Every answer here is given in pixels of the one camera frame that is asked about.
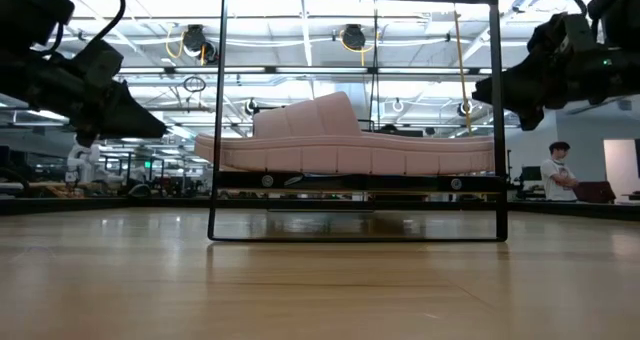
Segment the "white shirt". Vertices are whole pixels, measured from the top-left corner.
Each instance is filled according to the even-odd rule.
[[[540,166],[540,173],[542,174],[542,181],[544,181],[544,193],[547,196],[547,200],[551,201],[575,201],[577,200],[576,194],[573,193],[573,189],[556,184],[551,178],[553,175],[566,176],[570,179],[575,179],[569,167],[562,162],[548,159],[542,162]]]

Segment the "white robot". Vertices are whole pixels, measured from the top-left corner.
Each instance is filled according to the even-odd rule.
[[[67,156],[67,183],[89,183],[102,180],[106,183],[122,182],[123,177],[108,173],[98,165],[100,160],[100,146],[93,144],[90,148],[78,144],[76,141]]]

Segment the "person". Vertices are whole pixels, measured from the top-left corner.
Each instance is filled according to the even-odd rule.
[[[549,146],[551,159],[542,162],[540,173],[544,181],[544,193],[551,201],[577,201],[573,189],[578,180],[564,163],[571,147],[564,141],[554,142]]]

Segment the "pink slide sandal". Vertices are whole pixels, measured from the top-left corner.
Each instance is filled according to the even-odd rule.
[[[254,116],[255,134],[223,139],[220,167],[314,174],[454,175],[493,171],[493,138],[409,138],[363,132],[338,92]],[[196,155],[213,161],[213,135]]]

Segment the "ceiling light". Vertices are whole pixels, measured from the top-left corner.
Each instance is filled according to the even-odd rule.
[[[491,75],[493,74],[493,71],[491,69],[480,69],[479,71],[480,75]]]
[[[11,123],[13,126],[25,126],[25,127],[58,127],[65,126],[67,124],[54,123],[54,122],[16,122]]]
[[[164,105],[178,105],[178,104],[180,104],[180,101],[178,101],[178,100],[173,100],[173,101],[163,101],[163,102],[161,102],[161,103],[156,103],[156,105],[163,105],[163,106],[164,106]]]
[[[51,112],[51,111],[48,111],[48,110],[40,110],[40,111],[29,110],[28,113],[31,114],[31,115],[46,117],[47,119],[68,120],[66,117],[64,117],[62,115],[58,115],[58,114],[56,114],[54,112]]]
[[[217,74],[218,68],[213,66],[186,66],[177,67],[176,73],[179,74]],[[226,67],[224,68],[225,74],[241,74],[241,73],[264,73],[266,70],[263,67]]]
[[[380,74],[432,74],[432,75],[455,75],[460,74],[460,69],[454,68],[381,68]],[[463,74],[468,74],[469,69],[463,69]]]
[[[164,68],[158,67],[130,67],[122,68],[118,74],[163,74]]]
[[[398,122],[399,125],[416,125],[416,126],[430,126],[433,128],[451,128],[451,129],[457,129],[459,127],[462,127],[462,125],[455,125],[455,124],[434,124],[431,122],[420,122],[420,121],[399,121]]]
[[[279,74],[366,74],[369,70],[363,67],[277,67]]]

